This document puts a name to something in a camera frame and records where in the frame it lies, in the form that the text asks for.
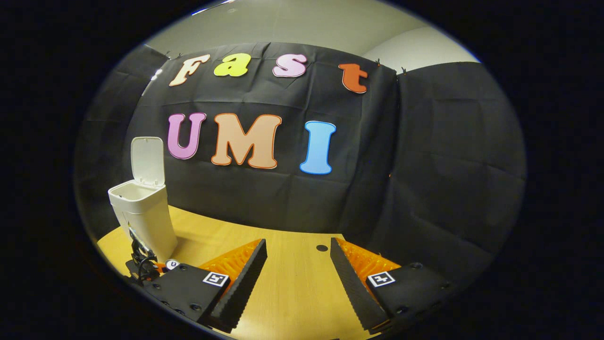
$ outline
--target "screw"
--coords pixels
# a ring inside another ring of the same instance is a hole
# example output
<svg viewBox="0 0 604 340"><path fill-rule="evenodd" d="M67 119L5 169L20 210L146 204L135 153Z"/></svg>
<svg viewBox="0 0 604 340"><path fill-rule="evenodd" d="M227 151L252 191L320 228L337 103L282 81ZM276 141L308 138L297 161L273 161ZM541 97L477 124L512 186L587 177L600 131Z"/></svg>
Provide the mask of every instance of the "screw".
<svg viewBox="0 0 604 340"><path fill-rule="evenodd" d="M406 313L409 310L409 307L407 306L400 306L397 310L396 313L397 314L403 314Z"/></svg>

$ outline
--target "small round sticker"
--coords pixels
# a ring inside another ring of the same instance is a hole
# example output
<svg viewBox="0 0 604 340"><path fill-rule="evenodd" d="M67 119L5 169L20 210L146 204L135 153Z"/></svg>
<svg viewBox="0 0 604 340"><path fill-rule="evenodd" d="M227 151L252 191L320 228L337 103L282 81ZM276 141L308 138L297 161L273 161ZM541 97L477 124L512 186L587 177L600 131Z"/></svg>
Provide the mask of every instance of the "small round sticker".
<svg viewBox="0 0 604 340"><path fill-rule="evenodd" d="M168 270L172 270L172 269L178 267L179 264L180 264L180 262L173 260L173 259L169 259L165 262L165 267L168 268Z"/></svg>

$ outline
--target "orange gripper pad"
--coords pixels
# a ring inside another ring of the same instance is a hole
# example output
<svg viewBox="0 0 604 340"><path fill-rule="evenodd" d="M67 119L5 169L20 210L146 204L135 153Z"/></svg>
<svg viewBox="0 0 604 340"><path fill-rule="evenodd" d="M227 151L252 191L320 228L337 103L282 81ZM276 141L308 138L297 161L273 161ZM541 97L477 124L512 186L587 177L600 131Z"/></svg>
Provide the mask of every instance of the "orange gripper pad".
<svg viewBox="0 0 604 340"><path fill-rule="evenodd" d="M210 272L214 273L225 274L231 278L231 282L222 294L222 296L224 296L224 294L228 292L228 290L233 285L233 282L235 282L235 280L243 270L243 267L248 262L249 258L254 252L254 249L256 249L256 246L258 246L261 240L262 239L259 238L258 240L252 241L248 244L244 244L239 248L235 248L227 253L220 255L219 257L213 260L202 264L201 266L198 266L198 268L209 270Z"/></svg>
<svg viewBox="0 0 604 340"><path fill-rule="evenodd" d="M164 273L163 268L165 268L165 263L157 262L154 264L157 266L157 268L155 270L157 270L158 273L163 274Z"/></svg>
<svg viewBox="0 0 604 340"><path fill-rule="evenodd" d="M359 280L363 282L363 285L372 296L373 294L365 282L367 277L369 275L400 268L400 265L387 260L378 254L372 253L367 249L363 249L350 242L340 240L337 237L336 241L344 252L344 255L346 255L346 258L348 258L348 261L355 270Z"/></svg>

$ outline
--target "white wall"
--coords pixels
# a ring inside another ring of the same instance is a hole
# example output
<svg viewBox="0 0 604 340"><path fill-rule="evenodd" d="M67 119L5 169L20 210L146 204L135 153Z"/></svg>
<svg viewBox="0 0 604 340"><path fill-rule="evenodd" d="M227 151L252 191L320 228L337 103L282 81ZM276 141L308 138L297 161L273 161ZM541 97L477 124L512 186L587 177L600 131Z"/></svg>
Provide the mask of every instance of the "white wall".
<svg viewBox="0 0 604 340"><path fill-rule="evenodd" d="M146 44L175 58L221 45L294 42L357 56L425 22L376 0L235 1L187 16Z"/></svg>
<svg viewBox="0 0 604 340"><path fill-rule="evenodd" d="M416 28L372 48L363 57L402 73L447 62L480 62L461 45L432 27Z"/></svg>

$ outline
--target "yellow letter a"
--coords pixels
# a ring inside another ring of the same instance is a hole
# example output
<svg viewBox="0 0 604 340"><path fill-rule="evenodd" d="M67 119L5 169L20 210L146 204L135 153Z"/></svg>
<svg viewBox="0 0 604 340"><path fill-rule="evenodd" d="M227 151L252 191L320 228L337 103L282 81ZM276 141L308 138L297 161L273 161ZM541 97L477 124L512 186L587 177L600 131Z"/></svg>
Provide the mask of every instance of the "yellow letter a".
<svg viewBox="0 0 604 340"><path fill-rule="evenodd" d="M252 57L247 53L236 53L226 56L222 59L222 64L218 65L214 69L214 74L222 76L239 77L243 76L248 72L246 66Z"/></svg>

